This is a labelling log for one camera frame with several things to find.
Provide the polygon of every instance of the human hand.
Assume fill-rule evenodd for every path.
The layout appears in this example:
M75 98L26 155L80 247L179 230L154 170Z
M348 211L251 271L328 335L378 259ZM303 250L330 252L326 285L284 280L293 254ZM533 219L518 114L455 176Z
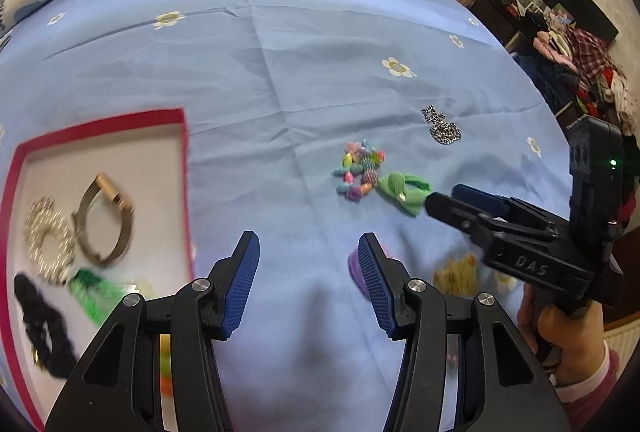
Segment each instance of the human hand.
M525 284L518 311L518 329L533 352L538 350L531 328L535 296L533 288ZM591 301L586 313L579 318L568 317L549 304L538 318L538 333L547 342L562 348L560 364L554 373L558 386L573 385L591 378L604 361L602 306L595 301Z

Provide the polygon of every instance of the blue gripper pad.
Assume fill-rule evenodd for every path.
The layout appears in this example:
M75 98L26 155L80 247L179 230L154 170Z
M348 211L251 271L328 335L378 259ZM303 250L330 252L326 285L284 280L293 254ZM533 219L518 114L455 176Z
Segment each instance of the blue gripper pad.
M385 279L380 270L380 265L371 250L365 235L358 242L358 263L367 284L369 298L376 313L378 325L386 332L389 338L393 338L398 327L393 310L393 295L389 291Z
M475 206L482 210L482 212L491 214L494 218L501 217L504 219L507 215L507 208L500 196L494 196L477 188L458 184L453 187L451 197L468 205Z
M220 326L225 338L229 338L231 333L238 329L240 325L259 260L260 240L253 232L245 232L230 258L231 264L237 263L237 267L233 280L225 294L225 316Z

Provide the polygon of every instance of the green scrunchie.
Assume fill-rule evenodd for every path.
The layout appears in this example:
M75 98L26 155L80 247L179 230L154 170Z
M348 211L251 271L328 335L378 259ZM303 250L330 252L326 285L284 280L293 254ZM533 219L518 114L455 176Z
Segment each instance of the green scrunchie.
M413 217L422 210L425 198L431 194L431 186L421 177L402 172L392 172L379 178L376 186L381 194L393 199Z

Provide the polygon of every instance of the white cuff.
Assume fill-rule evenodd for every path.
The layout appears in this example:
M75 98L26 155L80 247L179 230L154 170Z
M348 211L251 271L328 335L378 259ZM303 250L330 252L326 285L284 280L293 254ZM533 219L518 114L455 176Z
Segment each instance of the white cuff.
M580 383L574 383L574 385L567 385L566 387L556 387L556 393L562 403L573 403L574 401L584 398L596 390L600 384L604 381L607 373L609 372L610 355L609 346L604 342L604 360L602 365L595 372L595 374Z

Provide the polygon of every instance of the pile of clothes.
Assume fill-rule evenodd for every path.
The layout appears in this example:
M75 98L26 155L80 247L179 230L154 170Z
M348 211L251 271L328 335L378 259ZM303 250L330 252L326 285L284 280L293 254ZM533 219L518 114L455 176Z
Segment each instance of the pile of clothes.
M634 133L638 118L636 98L624 73L612 63L602 40L579 28L540 31L536 52L514 59L556 113L574 102L583 113L615 123L623 134L623 202L618 221L628 223L636 208L640 151Z

